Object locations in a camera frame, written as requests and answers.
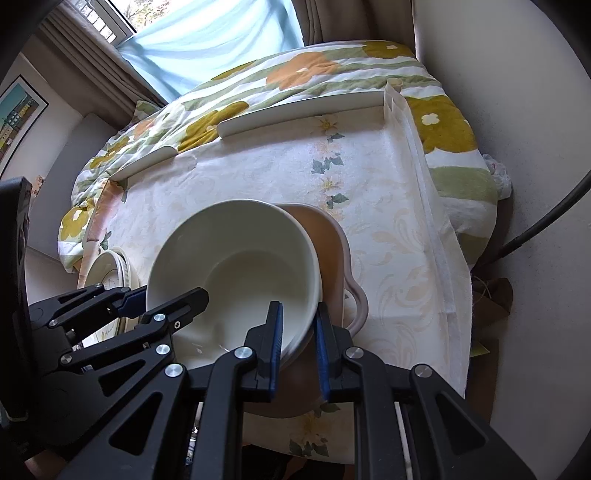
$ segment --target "framed picture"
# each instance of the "framed picture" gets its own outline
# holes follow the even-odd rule
[[[19,75],[0,96],[0,177],[47,102]]]

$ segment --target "floral quilt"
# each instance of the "floral quilt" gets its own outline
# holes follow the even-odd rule
[[[72,208],[58,237],[64,267],[71,271],[79,265],[82,239],[98,198],[109,176],[125,165],[165,145],[183,152],[218,141],[218,123],[245,112],[316,96],[382,90],[392,77],[402,80],[401,93],[411,108],[431,177],[466,261],[474,264],[495,225],[496,189],[468,122],[408,47],[342,41],[245,63],[160,110],[138,102],[128,127],[87,162],[74,183]],[[326,125],[327,134],[331,127]],[[313,168],[322,170],[332,163],[338,164],[338,158]]]

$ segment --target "tree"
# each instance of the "tree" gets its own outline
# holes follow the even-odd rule
[[[170,0],[131,0],[124,15],[136,30],[142,30],[168,13]]]

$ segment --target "floral tablecloth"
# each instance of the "floral tablecloth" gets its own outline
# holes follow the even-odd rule
[[[387,86],[383,109],[244,132],[187,150],[124,187],[109,183],[91,229],[104,248],[127,253],[145,284],[169,234],[212,203],[252,198],[318,206],[347,234],[353,275],[368,296],[369,316],[355,344],[389,364],[428,363],[462,393],[470,275],[418,135],[405,100]],[[245,414],[243,439],[352,463],[353,408],[324,404],[292,419]]]

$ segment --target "light blue curtain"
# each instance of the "light blue curtain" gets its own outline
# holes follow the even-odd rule
[[[117,49],[171,102],[252,61],[302,47],[291,0],[194,0]]]

